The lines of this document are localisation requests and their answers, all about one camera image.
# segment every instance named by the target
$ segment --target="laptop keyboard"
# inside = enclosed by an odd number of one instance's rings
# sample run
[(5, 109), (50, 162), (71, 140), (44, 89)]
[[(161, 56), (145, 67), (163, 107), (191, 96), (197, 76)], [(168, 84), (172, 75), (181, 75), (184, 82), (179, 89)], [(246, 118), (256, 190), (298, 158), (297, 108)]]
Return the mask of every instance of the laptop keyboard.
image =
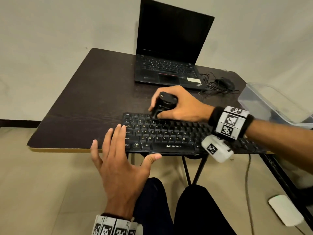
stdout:
[(186, 75), (187, 77), (198, 78), (191, 63), (177, 63), (170, 60), (155, 59), (149, 56), (140, 55), (141, 68), (153, 71), (164, 71), (174, 74)]
[[(202, 140), (211, 134), (207, 123), (153, 120), (149, 114), (124, 113), (127, 153), (161, 153), (165, 155), (197, 155), (207, 153)], [(235, 154), (261, 154), (266, 150), (246, 139), (225, 143)]]

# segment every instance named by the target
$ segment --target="transparent plastic box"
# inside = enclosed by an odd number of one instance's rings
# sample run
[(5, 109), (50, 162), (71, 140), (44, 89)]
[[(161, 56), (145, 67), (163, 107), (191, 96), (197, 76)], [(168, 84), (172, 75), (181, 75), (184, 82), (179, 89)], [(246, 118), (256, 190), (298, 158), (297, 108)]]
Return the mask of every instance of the transparent plastic box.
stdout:
[(312, 112), (303, 109), (270, 85), (247, 83), (238, 102), (257, 119), (313, 128)]

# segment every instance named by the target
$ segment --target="hand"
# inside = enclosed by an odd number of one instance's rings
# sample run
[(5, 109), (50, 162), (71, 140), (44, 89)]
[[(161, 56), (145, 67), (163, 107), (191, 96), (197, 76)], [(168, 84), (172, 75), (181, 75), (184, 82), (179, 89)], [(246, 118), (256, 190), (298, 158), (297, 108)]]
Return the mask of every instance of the hand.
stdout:
[(174, 119), (192, 122), (207, 122), (213, 112), (214, 107), (198, 101), (182, 86), (161, 87), (157, 89), (151, 99), (151, 111), (161, 91), (173, 94), (178, 97), (177, 106), (172, 110), (162, 111), (157, 115), (159, 119)]
[(161, 158), (161, 154), (150, 154), (145, 157), (141, 166), (131, 165), (125, 153), (126, 127), (118, 124), (110, 128), (102, 145), (102, 159), (98, 153), (98, 141), (91, 146), (91, 157), (102, 177), (103, 187), (108, 202), (105, 213), (121, 216), (131, 220), (134, 207), (149, 175), (151, 165)]

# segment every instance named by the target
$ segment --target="black pants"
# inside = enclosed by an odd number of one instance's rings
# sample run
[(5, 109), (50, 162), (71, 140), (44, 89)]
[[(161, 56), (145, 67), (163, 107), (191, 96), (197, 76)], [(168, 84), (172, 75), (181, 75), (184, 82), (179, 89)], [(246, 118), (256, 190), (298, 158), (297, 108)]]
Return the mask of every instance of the black pants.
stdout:
[(206, 188), (188, 186), (178, 200), (174, 223), (165, 189), (157, 178), (149, 178), (134, 210), (135, 222), (144, 235), (236, 234)]

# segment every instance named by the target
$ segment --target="desk leg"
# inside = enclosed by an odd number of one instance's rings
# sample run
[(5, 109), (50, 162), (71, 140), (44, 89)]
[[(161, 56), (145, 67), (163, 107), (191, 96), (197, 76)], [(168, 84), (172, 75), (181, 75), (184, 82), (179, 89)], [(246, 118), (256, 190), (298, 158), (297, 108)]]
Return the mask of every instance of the desk leg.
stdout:
[(188, 168), (187, 168), (187, 164), (186, 164), (186, 160), (184, 156), (182, 156), (182, 163), (184, 164), (188, 185), (191, 186), (191, 180), (190, 180), (190, 176), (189, 176), (189, 172), (188, 172)]
[(131, 154), (131, 164), (135, 165), (135, 154), (134, 153)]
[(197, 173), (196, 173), (195, 178), (194, 178), (194, 181), (193, 181), (193, 185), (197, 184), (197, 181), (198, 181), (198, 179), (199, 179), (199, 177), (200, 177), (200, 174), (201, 174), (201, 172), (202, 172), (202, 169), (203, 169), (203, 167), (204, 167), (204, 165), (205, 165), (205, 163), (206, 163), (206, 161), (207, 161), (207, 159), (208, 159), (208, 156), (209, 156), (209, 155), (207, 154), (205, 157), (203, 157), (203, 158), (201, 159), (200, 165), (199, 165), (199, 167), (198, 167)]

